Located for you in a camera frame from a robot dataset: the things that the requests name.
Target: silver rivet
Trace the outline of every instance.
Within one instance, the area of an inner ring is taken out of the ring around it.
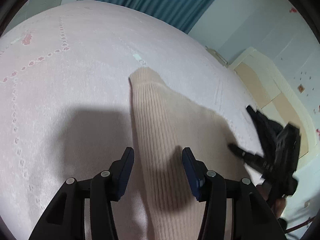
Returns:
[[[216,173],[214,171],[207,171],[207,175],[209,177],[214,177],[214,176],[216,176]]]
[[[248,178],[243,178],[242,179],[242,183],[246,184],[246,185],[249,185],[250,184],[250,180]]]
[[[74,183],[74,182],[75,182],[74,178],[69,178],[69,179],[66,180],[66,183],[69,184],[69,185]]]
[[[108,177],[110,175],[110,171],[103,171],[101,172],[102,177]]]

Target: white bed sheet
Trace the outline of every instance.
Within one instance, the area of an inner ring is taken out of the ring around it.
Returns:
[[[0,39],[0,215],[18,240],[28,239],[65,179],[91,178],[133,146],[128,77],[141,66],[222,115],[242,147],[261,152],[245,110],[255,102],[198,42],[117,5],[52,8]],[[113,205],[120,239],[152,238],[145,203],[136,158]]]

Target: red wire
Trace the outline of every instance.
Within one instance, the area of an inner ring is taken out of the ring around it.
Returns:
[[[297,230],[297,229],[299,229],[299,228],[302,228],[303,226],[305,226],[305,225],[309,224],[310,222],[312,222],[312,221],[314,220],[314,218],[315,218],[315,217],[309,218],[307,221],[305,221],[305,222],[303,222],[303,223],[301,223],[301,224],[299,224],[299,225],[297,225],[297,226],[295,226],[295,227],[292,227],[292,228],[287,229],[286,231],[284,231],[284,233],[285,233],[285,234],[286,234],[286,233],[290,233],[290,232],[292,232],[292,231],[294,231],[294,230]]]

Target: ribbed knit fabric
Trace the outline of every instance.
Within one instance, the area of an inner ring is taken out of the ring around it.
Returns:
[[[181,162],[184,147],[226,179],[249,177],[228,150],[235,142],[227,122],[215,112],[172,91],[150,68],[130,75],[132,107],[155,238],[195,240],[204,203],[191,194]],[[227,205],[225,239],[230,238],[231,208]]]

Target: blue gripper pad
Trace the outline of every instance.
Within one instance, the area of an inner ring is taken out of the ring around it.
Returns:
[[[128,185],[133,162],[134,150],[131,147],[127,147],[121,159],[114,161],[111,164],[109,171],[112,174],[113,188],[110,191],[112,192],[113,197],[110,200],[118,201],[124,195]]]
[[[201,199],[200,189],[204,185],[205,179],[189,147],[184,148],[182,151],[182,164],[188,178],[191,192],[199,201]]]

